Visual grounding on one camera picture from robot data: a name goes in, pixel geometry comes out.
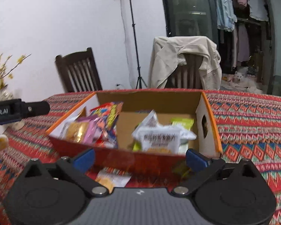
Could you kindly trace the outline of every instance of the green snack package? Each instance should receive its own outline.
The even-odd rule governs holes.
[[[181,125],[186,130],[190,130],[194,125],[195,120],[193,118],[172,118],[172,125]]]
[[[134,152],[136,151],[141,151],[141,143],[138,141],[134,141],[134,145],[133,145],[133,150]]]

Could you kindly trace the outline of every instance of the wooden chair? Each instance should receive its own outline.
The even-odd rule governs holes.
[[[67,92],[102,90],[92,49],[55,58],[58,73]]]
[[[184,54],[186,65],[179,65],[167,79],[165,88],[202,89],[199,68],[203,57]]]

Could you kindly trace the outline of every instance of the dark wooden chair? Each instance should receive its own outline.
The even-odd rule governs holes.
[[[84,92],[102,90],[93,50],[74,52],[55,58],[58,73],[67,92]]]

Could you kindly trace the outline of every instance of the tablecloth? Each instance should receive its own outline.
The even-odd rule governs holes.
[[[30,158],[54,162],[59,156],[45,135],[58,118],[89,93],[66,93],[46,99],[46,116],[25,120],[19,131],[8,128],[10,147],[0,152],[0,223],[9,224],[2,200]],[[231,91],[206,91],[222,140],[226,162],[249,158],[277,200],[271,224],[281,224],[281,97]]]

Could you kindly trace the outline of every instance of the white wall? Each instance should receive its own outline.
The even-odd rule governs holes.
[[[138,77],[132,19],[129,0],[121,0],[124,25],[126,28],[126,45],[128,48],[129,68],[132,70],[131,87],[135,88]],[[136,38],[138,45],[141,76],[148,82],[153,38],[166,36],[166,24],[162,0],[132,0]]]
[[[62,93],[55,57],[92,47],[104,89],[135,87],[137,66],[129,0],[0,0],[0,52],[32,54],[14,71],[11,92],[25,101]],[[132,0],[144,80],[155,36],[165,36],[162,0]]]

